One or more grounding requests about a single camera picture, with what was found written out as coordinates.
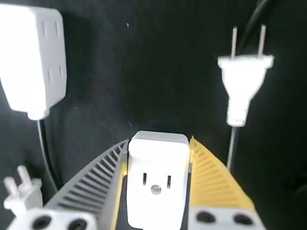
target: cable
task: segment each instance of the cable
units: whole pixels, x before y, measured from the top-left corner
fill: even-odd
[[[244,32],[243,32],[242,37],[241,37],[240,42],[239,42],[239,46],[238,46],[238,50],[237,50],[237,52],[239,54],[241,54],[241,52],[243,51],[245,43],[250,36],[250,32],[255,27],[258,19],[262,16],[264,10],[266,9],[266,7],[268,6],[268,4],[270,2],[271,2],[271,0],[258,0],[256,2],[255,9],[252,12],[252,14],[251,14],[251,16],[248,20],[248,23],[245,26]]]
[[[61,188],[61,183],[57,179],[57,176],[56,176],[55,171],[54,171],[52,164],[51,164],[49,151],[48,151],[48,144],[47,144],[47,138],[46,138],[46,128],[45,128],[44,120],[38,120],[37,121],[37,129],[38,129],[39,142],[40,142],[40,148],[42,150],[44,165],[45,165],[48,177],[50,179],[51,185],[52,185],[54,191],[57,192]]]
[[[232,127],[231,129],[231,137],[230,137],[230,145],[229,145],[229,152],[228,152],[228,159],[227,159],[227,169],[231,172],[233,170],[234,164],[233,159],[236,156],[236,149],[238,146],[239,140],[239,127]]]

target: white plug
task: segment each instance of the white plug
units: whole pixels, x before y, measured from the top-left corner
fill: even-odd
[[[27,210],[34,207],[43,206],[43,197],[40,188],[42,181],[34,178],[31,180],[27,168],[23,165],[18,166],[18,174],[22,183],[17,187],[14,178],[4,178],[4,185],[9,196],[4,200],[5,209],[10,209],[15,216],[21,216]]]
[[[0,80],[12,110],[44,119],[66,94],[63,20],[55,9],[0,4]]]
[[[267,69],[273,66],[273,56],[263,55],[266,27],[261,27],[258,55],[235,57],[236,28],[233,30],[231,57],[219,57],[222,80],[228,93],[227,123],[232,127],[245,126],[251,100],[263,84]]]

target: black fabric backdrop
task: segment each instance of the black fabric backdrop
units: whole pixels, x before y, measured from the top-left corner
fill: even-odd
[[[64,20],[66,97],[46,119],[50,153],[64,182],[138,130],[194,135],[223,162],[230,138],[217,57],[229,55],[254,0],[13,0],[58,9]],[[307,217],[307,2],[278,0],[261,22],[275,56],[241,130],[234,176],[269,230]],[[259,29],[245,53],[256,53]],[[0,178],[25,164],[53,195],[36,123],[13,112],[0,89]],[[0,199],[7,193],[0,185]],[[118,229],[129,229],[122,195]],[[13,215],[0,207],[0,228]]]

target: plug prong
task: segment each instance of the plug prong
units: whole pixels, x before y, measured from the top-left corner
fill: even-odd
[[[258,48],[258,58],[261,58],[263,54],[266,29],[267,27],[265,25],[261,26],[259,48]]]
[[[237,35],[237,27],[232,29],[232,43],[231,43],[231,59],[234,59],[236,56],[236,35]]]
[[[3,180],[4,186],[6,188],[6,190],[8,191],[9,195],[12,196],[19,196],[19,191],[17,188],[17,184],[14,180],[14,178],[8,176],[5,177]]]
[[[18,171],[18,174],[20,176],[21,182],[26,186],[31,186],[32,181],[31,181],[31,178],[29,176],[27,168],[23,165],[19,165],[17,167],[17,171]]]

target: electrical socket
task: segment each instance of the electrical socket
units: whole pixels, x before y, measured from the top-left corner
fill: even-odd
[[[129,143],[128,223],[139,229],[181,228],[189,172],[182,134],[138,132]]]
[[[66,94],[63,19],[55,9],[0,4],[0,79],[12,110],[43,119]]]

